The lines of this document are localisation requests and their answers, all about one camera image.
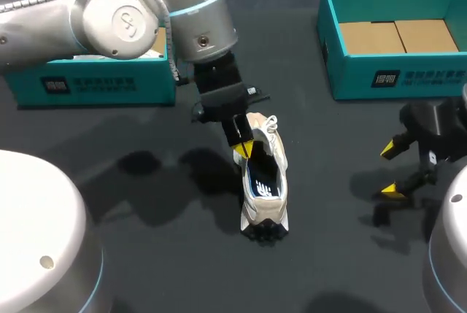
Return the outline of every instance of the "cardboard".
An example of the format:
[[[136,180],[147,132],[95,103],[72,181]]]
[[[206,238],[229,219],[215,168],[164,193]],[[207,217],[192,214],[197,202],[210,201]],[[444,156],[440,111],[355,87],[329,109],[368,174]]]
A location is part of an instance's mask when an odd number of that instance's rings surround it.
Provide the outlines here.
[[[402,20],[395,26],[408,53],[456,53],[444,20]]]
[[[158,29],[158,36],[151,49],[158,52],[159,54],[166,53],[166,29],[164,27],[160,27]]]
[[[394,23],[341,23],[339,26],[350,55],[405,53]]]

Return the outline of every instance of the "cardboard box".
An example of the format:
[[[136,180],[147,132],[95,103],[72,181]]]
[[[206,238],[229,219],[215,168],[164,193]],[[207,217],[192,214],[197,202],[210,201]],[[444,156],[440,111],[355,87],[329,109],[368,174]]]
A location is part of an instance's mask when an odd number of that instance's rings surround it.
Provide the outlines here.
[[[51,61],[4,77],[19,107],[173,105],[176,88],[164,28],[153,50],[157,56],[127,61],[86,56]]]
[[[321,0],[317,31],[335,99],[459,96],[467,0]]]

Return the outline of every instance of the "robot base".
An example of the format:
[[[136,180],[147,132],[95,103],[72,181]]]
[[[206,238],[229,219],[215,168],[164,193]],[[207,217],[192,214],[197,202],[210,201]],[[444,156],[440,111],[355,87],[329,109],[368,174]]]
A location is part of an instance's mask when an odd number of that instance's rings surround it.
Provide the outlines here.
[[[111,279],[82,197],[50,163],[0,150],[2,313],[107,313]]]
[[[423,292],[433,313],[467,312],[467,167],[451,184],[431,234]]]

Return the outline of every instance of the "table surface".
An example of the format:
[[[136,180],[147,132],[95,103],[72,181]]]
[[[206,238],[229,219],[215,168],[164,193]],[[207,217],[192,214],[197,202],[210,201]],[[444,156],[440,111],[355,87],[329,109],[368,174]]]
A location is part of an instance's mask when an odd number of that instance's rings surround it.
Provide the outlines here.
[[[416,168],[414,152],[379,156],[401,131],[402,103],[335,102],[316,9],[255,1],[229,3],[244,81],[272,97],[252,111],[278,117],[289,160],[283,241],[239,234],[239,175],[220,127],[190,123],[192,86],[173,108],[18,111],[0,81],[0,147],[44,158],[77,184],[99,219],[115,313],[426,312],[423,214],[368,225],[370,195]],[[425,195],[442,197],[459,168]]]

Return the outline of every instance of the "white sneaker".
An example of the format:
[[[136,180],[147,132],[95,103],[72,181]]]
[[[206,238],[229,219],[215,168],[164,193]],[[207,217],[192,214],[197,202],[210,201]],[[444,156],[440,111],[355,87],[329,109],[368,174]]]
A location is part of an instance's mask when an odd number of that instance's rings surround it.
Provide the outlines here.
[[[244,203],[240,228],[249,237],[282,237],[289,231],[287,216],[287,158],[277,133],[276,116],[247,114],[253,131],[251,156],[233,152],[242,169]]]

